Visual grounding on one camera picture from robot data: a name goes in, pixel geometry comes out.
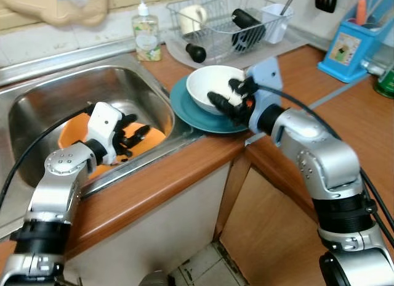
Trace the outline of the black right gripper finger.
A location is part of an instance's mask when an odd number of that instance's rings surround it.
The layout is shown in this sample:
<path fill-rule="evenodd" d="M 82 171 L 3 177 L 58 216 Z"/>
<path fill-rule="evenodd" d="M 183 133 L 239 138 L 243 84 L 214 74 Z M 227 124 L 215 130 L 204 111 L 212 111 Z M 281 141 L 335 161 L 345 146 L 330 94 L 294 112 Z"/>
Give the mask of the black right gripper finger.
<path fill-rule="evenodd" d="M 228 85 L 231 90 L 239 96 L 253 95 L 258 91 L 258 85 L 254 82 L 253 78 L 245 78 L 244 81 L 238 78 L 231 78 L 231 80 L 228 81 Z"/>
<path fill-rule="evenodd" d="M 237 113 L 238 113 L 237 108 L 235 105 L 230 103 L 228 98 L 225 98 L 224 96 L 218 94 L 217 92 L 208 92 L 206 96 L 209 99 L 211 105 L 213 105 L 214 108 L 216 108 L 217 111 L 220 112 L 220 114 L 227 116 L 231 119 L 237 117 Z"/>

